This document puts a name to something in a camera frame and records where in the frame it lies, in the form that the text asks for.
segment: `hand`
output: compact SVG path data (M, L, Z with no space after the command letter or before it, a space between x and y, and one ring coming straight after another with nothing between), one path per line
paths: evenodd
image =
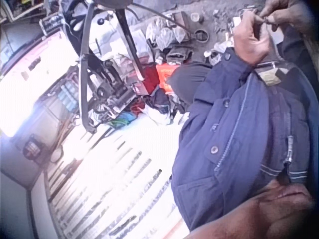
M312 34L313 16L300 0L266 0L260 17L270 24L289 23L300 33Z
M252 66L260 63L269 52L270 37L264 21L250 11L244 12L241 23L234 29L236 54ZM259 40L254 27L260 26Z

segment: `blue jacket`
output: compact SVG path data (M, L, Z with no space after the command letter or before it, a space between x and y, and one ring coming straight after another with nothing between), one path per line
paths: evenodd
M268 87L231 49L199 86L179 138L172 190L190 230L253 196L283 169L293 136L291 179L306 183L310 152L300 97Z

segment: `orange object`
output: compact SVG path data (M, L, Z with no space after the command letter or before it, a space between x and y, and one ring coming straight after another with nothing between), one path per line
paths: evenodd
M166 81L178 67L180 67L180 65L171 66L167 63L162 65L156 65L156 70L158 72L160 81L159 86L163 88L166 92L173 92L172 87L169 84L167 84Z

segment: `jacket sleeve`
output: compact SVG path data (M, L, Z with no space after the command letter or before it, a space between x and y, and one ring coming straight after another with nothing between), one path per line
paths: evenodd
M217 99L231 98L233 93L246 83L252 71L251 65L240 59L232 48L227 48L221 62L213 67L198 87L194 102L189 108L190 117L180 133L179 142L181 143L187 134L199 130L214 102Z

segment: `jacket pocket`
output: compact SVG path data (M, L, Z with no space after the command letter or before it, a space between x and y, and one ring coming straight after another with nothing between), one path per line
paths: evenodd
M188 228L195 228L223 215L223 195L214 176L175 188L175 200Z

